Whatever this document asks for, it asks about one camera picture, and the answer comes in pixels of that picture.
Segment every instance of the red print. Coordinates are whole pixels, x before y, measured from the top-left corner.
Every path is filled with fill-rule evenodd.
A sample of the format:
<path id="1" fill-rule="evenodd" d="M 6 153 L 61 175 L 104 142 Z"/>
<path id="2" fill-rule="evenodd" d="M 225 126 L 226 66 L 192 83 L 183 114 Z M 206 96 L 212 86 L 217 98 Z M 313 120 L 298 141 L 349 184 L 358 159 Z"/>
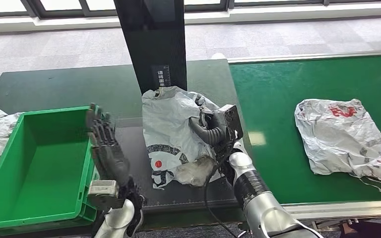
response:
<path id="1" fill-rule="evenodd" d="M 331 110 L 332 114 L 336 117 L 343 116 L 343 117 L 352 117 L 354 114 L 357 113 L 356 109 L 354 107 L 339 107 L 337 105 L 329 105 L 328 108 Z"/>
<path id="2" fill-rule="evenodd" d="M 161 161 L 157 160 L 155 162 L 155 167 L 157 167 L 157 168 L 161 167 Z"/>

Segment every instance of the green plastic crate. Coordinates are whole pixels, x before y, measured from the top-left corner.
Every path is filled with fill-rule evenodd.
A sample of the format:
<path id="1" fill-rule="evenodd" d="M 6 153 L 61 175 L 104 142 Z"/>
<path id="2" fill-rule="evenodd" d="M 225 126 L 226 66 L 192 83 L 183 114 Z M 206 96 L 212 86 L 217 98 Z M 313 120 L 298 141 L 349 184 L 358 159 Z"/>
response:
<path id="1" fill-rule="evenodd" d="M 85 226 L 98 175 L 85 127 L 88 107 L 24 113 L 0 157 L 0 235 Z"/>

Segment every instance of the black cable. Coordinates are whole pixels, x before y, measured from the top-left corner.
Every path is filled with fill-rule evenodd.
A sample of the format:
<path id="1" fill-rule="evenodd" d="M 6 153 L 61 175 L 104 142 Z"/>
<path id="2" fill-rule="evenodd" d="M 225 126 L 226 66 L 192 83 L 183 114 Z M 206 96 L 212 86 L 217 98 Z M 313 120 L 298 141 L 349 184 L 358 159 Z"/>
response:
<path id="1" fill-rule="evenodd" d="M 220 224 L 222 227 L 224 227 L 224 229 L 226 229 L 234 238 L 238 238 L 227 226 L 224 225 L 224 223 L 222 223 L 220 221 L 220 219 L 217 218 L 217 216 L 211 211 L 211 209 L 209 208 L 208 206 L 208 201 L 207 201 L 207 192 L 208 192 L 208 185 L 209 185 L 209 181 L 211 180 L 212 176 L 214 175 L 215 171 L 218 170 L 218 168 L 220 168 L 220 166 L 227 160 L 227 158 L 230 156 L 231 152 L 233 151 L 233 146 L 234 146 L 234 143 L 235 143 L 235 139 L 233 140 L 233 143 L 231 144 L 230 146 L 230 149 L 227 151 L 226 154 L 224 154 L 224 157 L 221 158 L 220 162 L 218 163 L 218 165 L 214 166 L 212 168 L 212 171 L 211 171 L 211 174 L 206 178 L 206 181 L 205 181 L 205 188 L 204 188 L 204 202 L 205 202 L 205 207 L 208 209 L 209 213 L 211 213 L 212 217 L 214 217 L 215 220 L 217 220 L 218 224 Z"/>

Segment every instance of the black metal pillar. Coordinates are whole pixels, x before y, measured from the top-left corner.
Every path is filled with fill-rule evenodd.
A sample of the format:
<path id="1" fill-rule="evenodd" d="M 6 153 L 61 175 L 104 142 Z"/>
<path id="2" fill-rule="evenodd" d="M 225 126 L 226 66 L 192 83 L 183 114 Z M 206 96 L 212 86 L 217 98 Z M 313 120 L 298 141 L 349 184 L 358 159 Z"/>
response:
<path id="1" fill-rule="evenodd" d="M 141 93 L 187 90 L 183 0 L 115 0 Z"/>

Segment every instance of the silver arm segment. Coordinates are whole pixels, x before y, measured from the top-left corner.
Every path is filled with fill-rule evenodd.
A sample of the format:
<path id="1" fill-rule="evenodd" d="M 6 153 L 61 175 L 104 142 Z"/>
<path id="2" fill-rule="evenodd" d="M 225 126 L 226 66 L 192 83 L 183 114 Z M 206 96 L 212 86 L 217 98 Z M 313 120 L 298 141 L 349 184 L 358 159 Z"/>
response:
<path id="1" fill-rule="evenodd" d="M 279 204 L 239 142 L 234 148 L 236 152 L 229 157 L 235 173 L 233 188 L 254 237 L 323 238 L 293 218 Z"/>
<path id="2" fill-rule="evenodd" d="M 94 238 L 123 238 L 133 219 L 135 208 L 129 199 L 125 199 L 122 208 L 111 209 Z"/>

